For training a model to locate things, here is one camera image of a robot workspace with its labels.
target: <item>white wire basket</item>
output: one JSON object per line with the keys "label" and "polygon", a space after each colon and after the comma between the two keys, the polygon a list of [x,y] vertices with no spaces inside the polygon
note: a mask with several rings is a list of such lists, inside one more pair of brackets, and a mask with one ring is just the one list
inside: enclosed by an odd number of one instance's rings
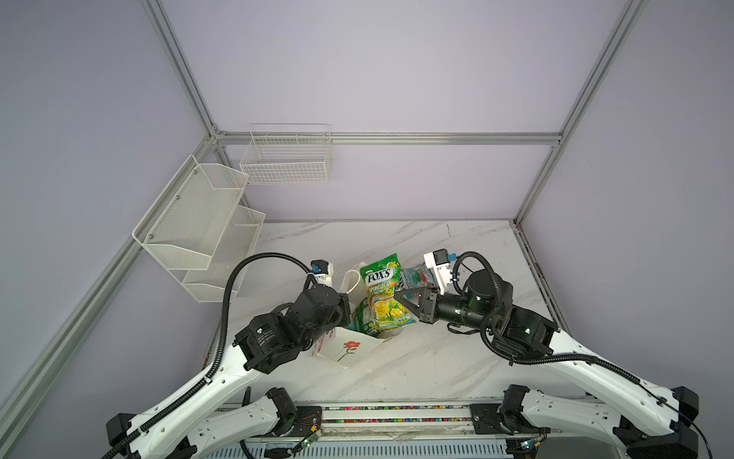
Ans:
{"label": "white wire basket", "polygon": [[331,171],[331,126],[251,124],[239,163],[251,185],[323,184]]}
{"label": "white wire basket", "polygon": [[[265,214],[240,205],[247,174],[190,156],[181,184],[169,183],[160,215],[156,204],[133,230],[133,238],[198,302],[220,302],[232,269],[252,255]],[[244,277],[235,282],[232,298]]]}

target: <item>white mesh rack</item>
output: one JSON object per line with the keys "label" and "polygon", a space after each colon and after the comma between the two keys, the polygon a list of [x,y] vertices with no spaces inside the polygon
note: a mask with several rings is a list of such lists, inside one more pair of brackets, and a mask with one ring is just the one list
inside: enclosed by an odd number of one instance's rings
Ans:
{"label": "white mesh rack", "polygon": [[[265,214],[240,205],[246,173],[193,156],[181,167],[190,169],[186,178],[157,218],[150,211],[143,217],[133,238],[197,301],[220,302],[232,269],[254,251]],[[244,270],[232,298],[243,277]]]}
{"label": "white mesh rack", "polygon": [[251,185],[319,184],[329,181],[331,126],[251,124],[252,140],[240,161]]}

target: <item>robotic arm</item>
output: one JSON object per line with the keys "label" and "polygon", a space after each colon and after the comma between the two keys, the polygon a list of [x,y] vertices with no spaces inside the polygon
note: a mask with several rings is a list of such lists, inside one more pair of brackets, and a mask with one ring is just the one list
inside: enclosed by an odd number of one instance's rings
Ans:
{"label": "robotic arm", "polygon": [[[298,264],[308,274],[304,291],[294,303],[254,317],[227,342],[231,284],[245,265],[268,256]],[[472,413],[478,433],[487,425],[490,429],[483,433],[545,434],[558,429],[612,444],[633,459],[697,458],[698,437],[690,429],[698,414],[698,396],[693,391],[640,380],[585,348],[549,319],[512,305],[512,285],[494,273],[478,253],[455,258],[444,249],[424,258],[439,285],[395,293],[396,300],[416,319],[473,328],[468,333],[479,333],[484,344],[511,365],[543,365],[605,402],[566,400],[512,385],[501,405],[491,405],[491,409],[484,405],[484,410],[477,408]],[[473,272],[460,288],[458,269],[466,258],[479,260],[484,269]],[[117,453],[128,459],[202,458],[243,438],[290,431],[297,409],[283,388],[271,389],[265,397],[227,413],[215,410],[262,375],[294,360],[323,333],[348,324],[347,296],[331,288],[333,266],[323,260],[311,265],[309,269],[279,253],[243,260],[225,290],[224,336],[219,338],[214,361],[151,409],[112,418],[107,423],[112,449],[103,459]],[[449,283],[458,294],[447,292]],[[545,436],[524,441],[518,452],[535,451],[543,439]]]}

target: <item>candy bag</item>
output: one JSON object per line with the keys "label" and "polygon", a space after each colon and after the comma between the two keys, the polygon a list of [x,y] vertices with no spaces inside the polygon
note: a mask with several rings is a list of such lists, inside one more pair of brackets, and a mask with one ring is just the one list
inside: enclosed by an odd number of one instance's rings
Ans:
{"label": "candy bag", "polygon": [[400,262],[396,253],[360,268],[360,274],[367,287],[372,327],[389,330],[415,322],[410,312],[393,298],[400,283]]}

